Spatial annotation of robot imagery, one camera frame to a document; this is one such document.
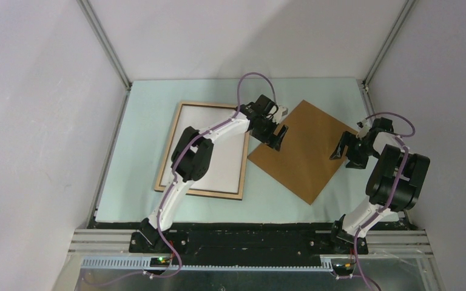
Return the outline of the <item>brown cardboard backing board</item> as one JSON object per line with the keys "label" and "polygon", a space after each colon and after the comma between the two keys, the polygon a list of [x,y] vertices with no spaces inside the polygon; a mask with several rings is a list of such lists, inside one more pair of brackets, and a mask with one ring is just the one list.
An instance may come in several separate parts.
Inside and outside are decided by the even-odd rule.
{"label": "brown cardboard backing board", "polygon": [[248,159],[311,205],[345,160],[329,158],[342,134],[356,131],[305,100],[283,124],[288,130],[280,151],[261,144]]}

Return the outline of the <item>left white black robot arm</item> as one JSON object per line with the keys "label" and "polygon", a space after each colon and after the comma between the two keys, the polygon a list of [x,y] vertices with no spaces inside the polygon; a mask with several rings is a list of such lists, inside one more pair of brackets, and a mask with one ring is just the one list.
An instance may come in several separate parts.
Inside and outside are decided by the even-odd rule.
{"label": "left white black robot arm", "polygon": [[281,125],[288,109],[265,95],[254,102],[240,104],[224,121],[200,130],[185,128],[171,156],[172,179],[158,207],[142,220],[138,231],[152,252],[167,246],[167,235],[175,212],[191,186],[209,170],[214,147],[226,139],[249,133],[262,144],[279,151],[288,126]]}

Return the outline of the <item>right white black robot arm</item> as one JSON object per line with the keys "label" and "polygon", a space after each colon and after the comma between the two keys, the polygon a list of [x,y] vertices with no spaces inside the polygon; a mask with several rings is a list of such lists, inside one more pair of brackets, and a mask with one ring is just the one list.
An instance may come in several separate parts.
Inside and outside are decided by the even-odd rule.
{"label": "right white black robot arm", "polygon": [[346,168],[363,170],[370,157],[377,162],[365,188],[366,198],[334,222],[329,247],[345,253],[382,218],[412,209],[420,196],[430,158],[414,153],[394,131],[389,112],[375,113],[358,122],[357,133],[343,132],[331,160],[346,158]]}

